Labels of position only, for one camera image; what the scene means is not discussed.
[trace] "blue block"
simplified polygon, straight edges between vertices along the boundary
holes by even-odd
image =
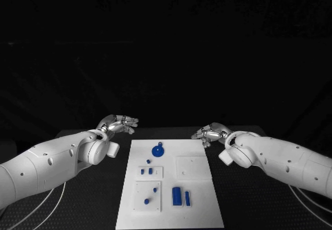
[[[179,187],[174,187],[174,206],[182,206],[182,189]]]
[[[185,192],[185,205],[187,205],[187,206],[191,206],[189,192]]]

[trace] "white cable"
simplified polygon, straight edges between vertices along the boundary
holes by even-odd
[[[62,189],[62,193],[61,193],[61,198],[59,198],[58,204],[57,204],[57,206],[54,207],[54,210],[52,210],[49,216],[46,217],[46,219],[44,220],[44,222],[45,222],[45,221],[48,220],[48,218],[51,217],[51,215],[52,215],[52,213],[54,213],[54,211],[55,211],[55,209],[57,209],[57,207],[58,207],[58,205],[59,205],[59,203],[61,203],[61,199],[62,199],[62,195],[64,195],[64,191],[65,191],[65,186],[67,186],[67,183],[64,183],[64,189]],[[41,225],[44,224],[44,222],[33,228],[33,230],[36,230],[36,229],[41,227]]]
[[[290,190],[292,190],[292,192],[293,192],[293,194],[295,194],[295,196],[296,196],[299,202],[302,203],[302,205],[303,205],[305,208],[308,209],[308,211],[322,220],[322,222],[324,222],[328,226],[332,227],[332,224],[328,223],[328,222],[318,216],[318,214],[308,208],[308,206],[305,205],[303,201],[302,201],[301,198],[298,197],[296,192],[295,192],[293,188],[290,187],[290,185],[289,185],[289,188],[290,188]]]
[[[329,213],[332,213],[332,211],[328,209],[328,208],[325,208],[321,204],[318,204],[311,198],[309,198],[309,196],[303,193],[303,191],[298,188],[298,190],[299,190],[299,192],[302,193],[302,195],[308,198],[308,200],[318,206],[318,207],[321,207],[325,211],[328,211]]]
[[[44,199],[44,201],[42,201],[42,203],[41,203],[39,206],[35,208],[35,210],[31,212],[31,214],[29,214],[29,215],[22,219],[22,221],[21,221],[18,224],[15,224],[8,230],[12,230],[12,229],[28,219],[28,217],[35,213],[35,211],[39,209],[39,207],[41,207],[42,204],[45,203],[45,201],[46,201],[48,197],[51,196],[52,192],[54,192],[54,189],[51,190],[48,196],[45,197],[45,199]]]

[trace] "table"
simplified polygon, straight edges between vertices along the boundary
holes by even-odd
[[[122,199],[132,139],[189,139],[201,127],[136,128],[111,139],[120,144],[117,157],[83,170],[67,183],[64,198],[39,230],[113,230]],[[230,126],[264,136],[259,126]],[[85,131],[62,130],[57,137]],[[215,193],[227,230],[329,230],[299,203],[288,185],[269,177],[259,167],[227,166],[218,159],[224,147],[212,142],[207,149]],[[59,200],[62,186],[29,219],[16,228],[33,229],[49,215]],[[0,230],[15,225],[42,202],[49,192],[13,203],[0,221]]]

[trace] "blue disc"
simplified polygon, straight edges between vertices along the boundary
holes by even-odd
[[[163,146],[163,144],[162,144],[162,142],[159,142],[158,146],[155,146],[152,149],[152,154],[155,157],[162,157],[162,155],[165,154],[165,149],[162,146]]]

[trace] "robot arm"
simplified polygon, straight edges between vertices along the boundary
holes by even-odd
[[[192,136],[207,142],[220,140],[225,150],[220,159],[227,165],[236,162],[241,167],[260,167],[279,181],[332,198],[332,159],[303,146],[244,131],[215,130],[212,123]]]
[[[35,145],[0,164],[0,209],[58,187],[106,155],[116,157],[119,144],[109,140],[117,132],[135,133],[132,127],[137,127],[137,122],[135,118],[110,115],[97,129]]]

